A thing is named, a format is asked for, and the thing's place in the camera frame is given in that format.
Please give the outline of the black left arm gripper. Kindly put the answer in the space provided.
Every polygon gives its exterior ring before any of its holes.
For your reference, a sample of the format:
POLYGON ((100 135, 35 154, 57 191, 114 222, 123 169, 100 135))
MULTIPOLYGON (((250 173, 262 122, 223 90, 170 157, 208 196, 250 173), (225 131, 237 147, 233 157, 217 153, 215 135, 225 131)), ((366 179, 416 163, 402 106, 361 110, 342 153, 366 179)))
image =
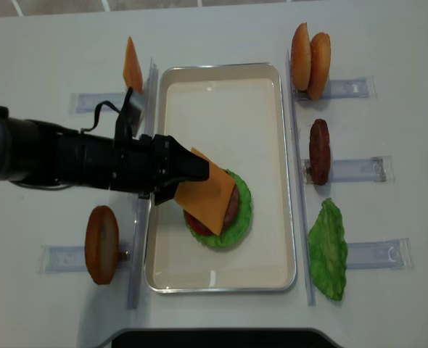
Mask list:
POLYGON ((113 146, 110 189, 153 193, 155 205, 174 198, 180 182, 206 181, 210 164, 172 136, 143 135, 113 146))

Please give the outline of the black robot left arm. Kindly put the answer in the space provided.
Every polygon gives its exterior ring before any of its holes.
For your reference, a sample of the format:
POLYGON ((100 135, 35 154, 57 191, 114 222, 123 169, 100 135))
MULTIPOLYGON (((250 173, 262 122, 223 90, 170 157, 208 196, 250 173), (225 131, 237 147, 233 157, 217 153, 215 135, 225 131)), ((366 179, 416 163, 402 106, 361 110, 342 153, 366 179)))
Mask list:
POLYGON ((156 204, 175 196, 183 182, 210 177, 207 160, 172 136, 142 135, 117 141, 37 120, 18 120, 0 107, 0 181, 28 188, 85 186, 153 195, 156 204))

